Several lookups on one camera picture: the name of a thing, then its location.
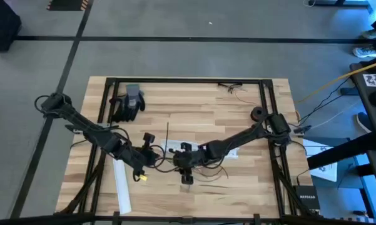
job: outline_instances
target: black glove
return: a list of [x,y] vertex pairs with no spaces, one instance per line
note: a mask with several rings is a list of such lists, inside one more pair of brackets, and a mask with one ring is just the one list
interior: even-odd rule
[[134,121],[138,111],[144,111],[146,104],[143,99],[143,92],[139,90],[137,84],[126,86],[126,94],[120,97],[110,99],[111,104],[119,102],[117,111],[111,117],[112,122]]

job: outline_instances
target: table leg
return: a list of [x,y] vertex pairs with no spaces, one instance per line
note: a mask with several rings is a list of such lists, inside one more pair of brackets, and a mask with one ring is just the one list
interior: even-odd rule
[[371,167],[370,164],[364,164],[361,166],[356,166],[357,174],[359,176],[368,176],[368,175],[373,175],[374,171]]
[[346,1],[346,0],[310,0],[308,2],[309,6],[341,6],[341,7],[366,7],[368,8],[370,4],[368,1]]
[[349,142],[333,147],[315,156],[307,158],[308,168],[315,169],[342,159],[366,153],[367,150],[376,149],[376,134],[374,132],[360,136]]

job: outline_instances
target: floor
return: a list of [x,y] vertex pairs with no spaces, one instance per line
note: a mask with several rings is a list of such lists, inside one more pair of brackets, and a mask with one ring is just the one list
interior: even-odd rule
[[[347,73],[350,63],[359,62],[351,54],[352,44],[336,43],[356,39],[370,29],[365,9],[309,8],[302,0],[91,0],[86,27],[80,30],[83,37],[258,39],[253,43],[234,39],[43,41],[45,36],[77,35],[84,12],[47,11],[48,0],[6,2],[23,21],[19,35],[39,40],[15,41],[8,53],[0,54],[0,219],[11,212],[44,123],[33,101],[54,92],[60,79],[66,82],[59,87],[71,96],[76,109],[81,108],[90,76],[289,78],[293,98],[299,100]],[[260,38],[293,38],[298,43],[265,43]],[[316,43],[300,43],[304,39]],[[71,49],[77,49],[74,58]],[[308,114],[336,86],[297,104],[297,110]],[[331,103],[307,124],[320,124],[353,103],[357,104],[308,135],[355,138],[363,134],[353,121],[353,115],[364,110],[358,97]],[[22,216],[54,211],[73,138],[64,124],[59,120],[51,126]]]

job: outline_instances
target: person's foot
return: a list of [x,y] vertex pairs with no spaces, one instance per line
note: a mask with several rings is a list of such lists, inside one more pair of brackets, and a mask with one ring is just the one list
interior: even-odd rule
[[373,47],[355,47],[353,54],[359,58],[376,57],[376,51]]
[[360,112],[356,115],[358,125],[367,133],[371,132],[371,122],[368,115],[364,112]]
[[376,30],[371,29],[369,31],[364,31],[361,36],[365,39],[376,39]]

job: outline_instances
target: desk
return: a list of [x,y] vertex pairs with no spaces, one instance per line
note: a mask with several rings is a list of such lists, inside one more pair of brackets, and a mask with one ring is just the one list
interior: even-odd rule
[[[362,68],[362,66],[360,64],[352,64],[350,68],[354,71]],[[376,177],[376,107],[368,100],[368,95],[374,92],[376,87],[368,87],[364,81],[363,74],[367,74],[367,72],[354,74],[352,79],[356,84],[360,98],[372,123],[373,132],[308,158],[308,164],[311,169],[358,154],[367,153],[370,164],[358,166],[357,171],[361,176],[374,174]],[[346,91],[349,95],[352,95],[354,92],[355,91]]]
[[[105,82],[106,77],[89,79],[81,114],[92,121],[98,118]],[[288,80],[273,79],[272,82],[279,113],[285,116],[288,123],[295,123],[297,119]],[[125,85],[120,84],[119,95],[125,92]],[[170,124],[169,139],[204,143],[227,138],[253,124],[250,111],[254,104],[262,105],[257,84],[244,84],[244,91],[236,91],[241,100],[253,104],[238,100],[226,88],[217,87],[216,83],[141,82],[139,85],[145,93],[146,110],[139,112],[134,122],[119,123],[129,132],[134,146],[143,144],[144,132],[154,134],[155,144],[161,144],[161,140],[166,138],[167,122]],[[108,105],[104,115],[108,115]],[[73,142],[82,139],[75,135]],[[66,207],[83,185],[90,149],[88,142],[72,148],[57,211]],[[308,169],[304,149],[297,144],[288,145],[287,161],[292,183],[295,184],[296,176]],[[279,218],[266,139],[241,146],[238,159],[226,159],[222,166],[228,172],[229,179],[223,174],[213,182],[195,180],[190,188],[180,183],[181,177],[177,172],[162,174],[154,169],[145,169],[148,175],[146,182],[133,182],[131,168],[126,166],[132,211],[125,216],[252,218],[254,213],[258,213],[261,218]],[[168,168],[171,165],[164,163],[164,169]],[[301,185],[312,185],[309,172],[299,178]],[[88,194],[88,205],[91,196],[92,190]],[[287,202],[285,197],[286,212],[289,211]],[[96,214],[112,216],[114,211],[119,211],[118,197],[113,162],[107,156]]]

